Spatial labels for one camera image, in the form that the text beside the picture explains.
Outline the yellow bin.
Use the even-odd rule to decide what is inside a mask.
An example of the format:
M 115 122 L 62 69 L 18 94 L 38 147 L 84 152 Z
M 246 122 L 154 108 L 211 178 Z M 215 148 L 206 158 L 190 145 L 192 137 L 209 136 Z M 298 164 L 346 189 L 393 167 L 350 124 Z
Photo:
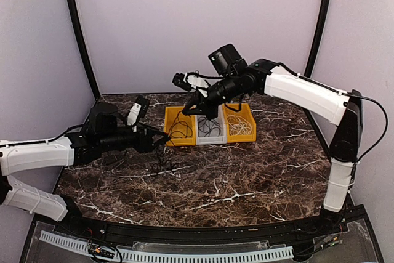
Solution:
M 196 145 L 195 116 L 182 114 L 183 106 L 166 107 L 164 132 L 171 138 L 167 146 Z
M 240 111 L 237 103 L 222 105 L 222 111 L 227 127 L 227 142 L 255 142 L 257 127 L 248 103 L 242 103 Z

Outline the white translucent bin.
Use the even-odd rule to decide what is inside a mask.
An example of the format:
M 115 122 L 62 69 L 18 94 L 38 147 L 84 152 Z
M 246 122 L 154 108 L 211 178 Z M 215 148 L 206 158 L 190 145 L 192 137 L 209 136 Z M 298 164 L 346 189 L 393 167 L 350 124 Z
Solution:
M 208 120 L 205 116 L 195 116 L 196 144 L 215 145 L 227 142 L 227 127 L 222 107 L 216 119 Z

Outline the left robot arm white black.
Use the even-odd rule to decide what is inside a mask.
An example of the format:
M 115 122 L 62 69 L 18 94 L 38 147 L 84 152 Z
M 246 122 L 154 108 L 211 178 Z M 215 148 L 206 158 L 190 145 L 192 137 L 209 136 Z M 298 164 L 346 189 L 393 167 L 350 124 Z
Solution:
M 72 126 L 57 137 L 2 142 L 1 204 L 62 221 L 72 235 L 83 235 L 87 223 L 72 198 L 44 192 L 13 175 L 30 169 L 85 165 L 114 150 L 152 152 L 170 138 L 167 133 L 140 123 L 146 112 L 146 106 L 134 103 L 129 116 L 124 117 L 116 105 L 101 102 L 91 108 L 85 124 Z

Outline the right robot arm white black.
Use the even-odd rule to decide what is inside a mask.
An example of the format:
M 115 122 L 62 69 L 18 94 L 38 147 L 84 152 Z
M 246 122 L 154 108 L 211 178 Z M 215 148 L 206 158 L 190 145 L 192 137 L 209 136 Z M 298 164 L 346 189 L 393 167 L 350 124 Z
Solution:
M 343 208 L 356 167 L 363 158 L 358 152 L 365 97 L 356 90 L 347 92 L 317 82 L 281 62 L 258 59 L 248 64 L 232 44 L 219 48 L 208 58 L 217 72 L 214 84 L 209 84 L 210 76 L 197 72 L 177 73 L 173 77 L 175 86 L 194 92 L 182 110 L 185 116 L 215 119 L 220 105 L 256 93 L 293 103 L 336 127 L 329 146 L 331 170 L 322 206 L 325 212 L 314 222 L 319 234 L 328 234 L 338 224 L 336 213 Z

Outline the yellow bin front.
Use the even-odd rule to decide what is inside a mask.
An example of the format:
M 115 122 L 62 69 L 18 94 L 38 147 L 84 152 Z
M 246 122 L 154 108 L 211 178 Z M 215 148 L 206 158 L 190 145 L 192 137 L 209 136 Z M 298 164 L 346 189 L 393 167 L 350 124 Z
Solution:
M 222 111 L 227 127 L 227 142 L 255 142 L 257 127 L 248 103 L 242 103 L 240 111 L 237 103 L 222 105 Z

